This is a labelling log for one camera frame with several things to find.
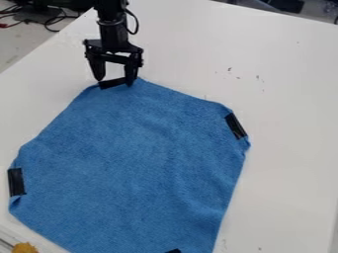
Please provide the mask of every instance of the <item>black tape piece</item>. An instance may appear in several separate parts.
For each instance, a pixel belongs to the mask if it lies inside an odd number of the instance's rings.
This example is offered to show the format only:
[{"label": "black tape piece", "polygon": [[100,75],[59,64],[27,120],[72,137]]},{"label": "black tape piece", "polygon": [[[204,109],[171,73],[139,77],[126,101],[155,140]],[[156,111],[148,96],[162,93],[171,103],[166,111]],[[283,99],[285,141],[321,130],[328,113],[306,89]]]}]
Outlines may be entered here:
[{"label": "black tape piece", "polygon": [[182,253],[182,252],[179,249],[174,249],[174,250],[170,250],[170,251],[168,251],[166,253]]},{"label": "black tape piece", "polygon": [[21,168],[8,170],[8,184],[11,197],[21,196],[26,193],[23,172]]},{"label": "black tape piece", "polygon": [[248,134],[246,134],[244,128],[242,127],[242,125],[238,121],[235,114],[231,113],[231,114],[227,115],[225,117],[225,120],[226,120],[227,124],[229,125],[230,129],[232,130],[233,134],[235,135],[235,137],[237,139],[240,139],[240,138],[248,135]]}]

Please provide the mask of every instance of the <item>black cable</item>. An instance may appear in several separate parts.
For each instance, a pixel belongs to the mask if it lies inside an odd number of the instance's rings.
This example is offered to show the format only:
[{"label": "black cable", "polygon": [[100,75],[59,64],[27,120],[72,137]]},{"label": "black cable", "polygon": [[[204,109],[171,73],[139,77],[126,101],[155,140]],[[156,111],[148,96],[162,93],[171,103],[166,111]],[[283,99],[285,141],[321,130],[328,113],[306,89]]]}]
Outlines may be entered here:
[{"label": "black cable", "polygon": [[128,27],[126,27],[127,32],[130,33],[131,35],[136,35],[138,33],[139,29],[139,22],[137,16],[131,12],[130,10],[126,9],[126,13],[131,15],[135,19],[135,30],[132,32]]},{"label": "black cable", "polygon": [[[4,16],[1,16],[1,17],[0,17],[0,20],[3,19],[3,18],[7,18],[7,17],[14,16],[14,15],[15,15],[15,14],[7,14],[7,15],[4,15]],[[12,28],[12,27],[18,26],[18,25],[21,24],[21,23],[23,23],[23,21],[19,21],[19,22],[17,22],[17,23],[11,24],[11,25],[0,24],[0,29]]]},{"label": "black cable", "polygon": [[58,22],[60,22],[60,21],[62,21],[62,20],[64,20],[64,19],[77,19],[78,17],[81,16],[81,13],[80,13],[80,12],[78,12],[78,16],[70,16],[70,15],[67,15],[67,14],[65,13],[65,11],[64,11],[62,8],[60,8],[60,10],[62,11],[62,15],[63,15],[63,16],[56,16],[56,17],[50,18],[50,19],[48,19],[48,20],[43,24],[43,26],[44,26],[48,31],[53,32],[53,33],[60,32],[60,30],[54,30],[54,29],[51,29],[49,26],[54,25],[54,24],[56,24],[56,23],[58,23]]},{"label": "black cable", "polygon": [[12,5],[6,9],[3,9],[0,11],[0,14],[11,14],[11,13],[17,13],[19,12],[20,10],[22,9],[21,6],[15,4],[15,5]]}]

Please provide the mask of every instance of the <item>gray floor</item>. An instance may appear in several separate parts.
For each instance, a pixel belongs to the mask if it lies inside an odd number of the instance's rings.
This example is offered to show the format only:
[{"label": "gray floor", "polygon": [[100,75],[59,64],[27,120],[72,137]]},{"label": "gray floor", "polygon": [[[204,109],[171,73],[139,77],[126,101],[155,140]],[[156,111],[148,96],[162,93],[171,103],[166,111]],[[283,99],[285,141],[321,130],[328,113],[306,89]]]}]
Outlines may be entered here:
[{"label": "gray floor", "polygon": [[[12,2],[0,0],[0,10],[12,6]],[[12,17],[1,19],[0,23],[13,24],[16,21]],[[64,20],[55,24],[55,29],[67,26],[72,20]],[[9,29],[0,29],[0,72],[4,71],[22,57],[30,53],[36,47],[54,35],[42,25],[30,23],[20,24]]]}]

